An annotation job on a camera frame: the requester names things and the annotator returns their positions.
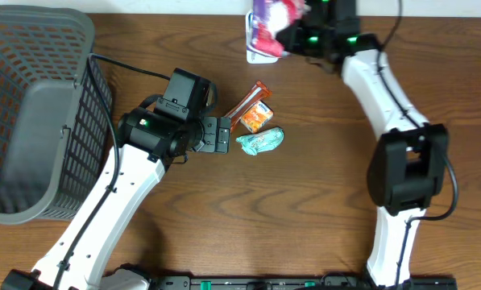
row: candy bar wrapper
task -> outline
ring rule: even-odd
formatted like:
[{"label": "candy bar wrapper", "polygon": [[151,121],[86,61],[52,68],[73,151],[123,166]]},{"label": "candy bar wrapper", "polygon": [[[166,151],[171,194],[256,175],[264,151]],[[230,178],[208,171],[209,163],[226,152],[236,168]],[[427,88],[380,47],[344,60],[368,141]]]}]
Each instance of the candy bar wrapper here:
[{"label": "candy bar wrapper", "polygon": [[272,91],[267,88],[261,81],[256,81],[256,84],[251,88],[251,91],[245,96],[242,101],[229,111],[224,117],[231,119],[231,131],[235,129],[240,118],[257,102],[266,97],[270,97]]}]

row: gray plastic basket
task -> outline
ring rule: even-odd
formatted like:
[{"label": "gray plastic basket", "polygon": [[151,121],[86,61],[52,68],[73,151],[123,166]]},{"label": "gray plastic basket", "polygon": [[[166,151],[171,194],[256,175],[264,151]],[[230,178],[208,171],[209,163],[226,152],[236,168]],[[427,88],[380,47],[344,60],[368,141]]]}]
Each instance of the gray plastic basket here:
[{"label": "gray plastic basket", "polygon": [[76,10],[0,6],[0,223],[72,218],[95,184],[107,127],[94,35]]}]

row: red and white package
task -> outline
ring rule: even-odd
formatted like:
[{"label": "red and white package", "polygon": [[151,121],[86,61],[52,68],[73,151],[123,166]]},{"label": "red and white package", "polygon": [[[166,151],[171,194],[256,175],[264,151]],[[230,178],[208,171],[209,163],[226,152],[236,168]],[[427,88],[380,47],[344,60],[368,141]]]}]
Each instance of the red and white package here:
[{"label": "red and white package", "polygon": [[284,48],[276,40],[276,34],[300,19],[306,9],[305,0],[254,0],[248,48],[282,57]]},{"label": "red and white package", "polygon": [[240,118],[257,102],[266,97],[270,97],[272,91],[267,88],[261,81],[256,81],[256,84],[252,87],[251,91],[245,96],[242,101],[236,105],[231,111],[224,117],[231,119],[231,131],[235,129]]}]

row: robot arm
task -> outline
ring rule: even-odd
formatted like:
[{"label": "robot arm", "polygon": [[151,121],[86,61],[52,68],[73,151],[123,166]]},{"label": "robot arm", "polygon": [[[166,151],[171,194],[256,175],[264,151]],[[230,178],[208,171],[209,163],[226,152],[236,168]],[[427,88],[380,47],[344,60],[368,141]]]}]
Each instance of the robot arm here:
[{"label": "robot arm", "polygon": [[[107,198],[85,230],[66,266],[59,289],[98,289],[108,259],[145,196],[161,181],[165,173],[161,160],[152,162],[148,153],[131,145],[120,149],[120,177],[116,189]],[[33,268],[40,282],[53,285],[68,247],[101,200],[114,168],[110,153],[102,174],[76,217],[52,249]]]},{"label": "robot arm", "polygon": [[[116,160],[110,154],[102,174],[76,217],[30,275],[12,271],[2,289],[52,289],[62,267],[59,287],[69,289],[146,290],[150,282],[132,271],[102,279],[110,254],[145,196],[161,181],[173,160],[186,151],[225,154],[229,151],[230,120],[208,117],[217,102],[208,80],[176,69],[164,96],[150,97],[118,124],[120,173],[95,216],[85,222],[105,194]],[[147,107],[157,102],[154,111]],[[68,263],[63,263],[82,232]]]},{"label": "robot arm", "polygon": [[[356,0],[306,3],[311,11],[276,38],[285,51],[339,73],[369,119],[378,145],[367,187],[378,214],[367,274],[376,287],[394,286],[398,275],[402,284],[410,278],[408,262],[419,225],[407,222],[423,217],[441,191],[444,163],[434,147],[446,151],[446,128],[429,125],[393,76],[376,36],[360,34]],[[418,157],[410,159],[409,152]]]}]

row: green connector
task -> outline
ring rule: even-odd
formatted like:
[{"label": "green connector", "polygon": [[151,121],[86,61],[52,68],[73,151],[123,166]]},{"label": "green connector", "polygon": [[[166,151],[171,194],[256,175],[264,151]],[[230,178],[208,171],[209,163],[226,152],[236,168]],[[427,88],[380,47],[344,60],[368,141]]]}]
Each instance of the green connector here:
[{"label": "green connector", "polygon": [[201,290],[211,290],[211,282],[201,282]]}]

